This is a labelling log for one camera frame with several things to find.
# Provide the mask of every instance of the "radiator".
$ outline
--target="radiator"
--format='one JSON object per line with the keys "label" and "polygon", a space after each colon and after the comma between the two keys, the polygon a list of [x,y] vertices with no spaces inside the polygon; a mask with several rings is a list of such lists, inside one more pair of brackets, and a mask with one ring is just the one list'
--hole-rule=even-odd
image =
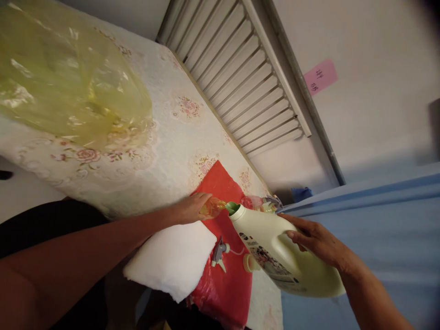
{"label": "radiator", "polygon": [[248,157],[311,135],[251,0],[174,0],[158,39]]}

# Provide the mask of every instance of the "blue cloth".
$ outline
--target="blue cloth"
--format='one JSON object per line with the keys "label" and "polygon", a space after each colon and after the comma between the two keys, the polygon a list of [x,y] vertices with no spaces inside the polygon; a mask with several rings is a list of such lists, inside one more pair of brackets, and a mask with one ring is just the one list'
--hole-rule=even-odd
{"label": "blue cloth", "polygon": [[312,197],[312,190],[310,188],[292,188],[292,197],[293,197],[293,202],[295,203],[299,203],[303,200],[305,200],[306,198]]}
{"label": "blue cloth", "polygon": [[[332,189],[281,211],[322,223],[371,268],[415,329],[440,328],[440,166]],[[282,294],[286,329],[358,329],[347,296]]]}

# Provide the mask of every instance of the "red plastic bag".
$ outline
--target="red plastic bag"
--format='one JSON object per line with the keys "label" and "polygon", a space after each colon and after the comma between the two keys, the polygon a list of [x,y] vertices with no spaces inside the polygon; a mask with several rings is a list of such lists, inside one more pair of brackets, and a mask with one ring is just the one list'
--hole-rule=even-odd
{"label": "red plastic bag", "polygon": [[[244,196],[240,186],[219,161],[209,170],[195,193],[201,191],[237,204]],[[211,266],[211,252],[202,278],[191,297],[201,312],[219,320],[226,329],[243,329],[248,320],[252,287],[252,274],[247,273],[243,267],[243,256],[248,250],[228,218],[227,210],[223,210],[215,219],[204,221],[203,224],[217,236],[217,240],[223,236],[223,243],[228,243],[232,251],[243,253],[223,253],[225,273],[219,265]]]}

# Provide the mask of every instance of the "transparent plastic bag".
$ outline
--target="transparent plastic bag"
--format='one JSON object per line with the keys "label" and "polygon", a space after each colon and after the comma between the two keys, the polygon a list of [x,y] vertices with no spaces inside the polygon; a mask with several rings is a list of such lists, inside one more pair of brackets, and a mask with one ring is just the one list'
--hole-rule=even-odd
{"label": "transparent plastic bag", "polygon": [[0,2],[0,113],[87,148],[129,149],[147,140],[152,107],[116,45],[74,10],[11,0]]}

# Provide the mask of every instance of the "floral mattress cover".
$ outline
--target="floral mattress cover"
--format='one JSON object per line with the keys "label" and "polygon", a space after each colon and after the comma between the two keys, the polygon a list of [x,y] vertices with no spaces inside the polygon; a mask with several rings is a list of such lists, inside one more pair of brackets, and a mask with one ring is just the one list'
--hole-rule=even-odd
{"label": "floral mattress cover", "polygon": [[[80,15],[118,46],[145,83],[153,103],[147,144],[103,153],[0,116],[2,156],[109,219],[189,195],[216,160],[245,194],[268,193],[168,48]],[[262,271],[253,274],[248,326],[282,329],[280,291]]]}

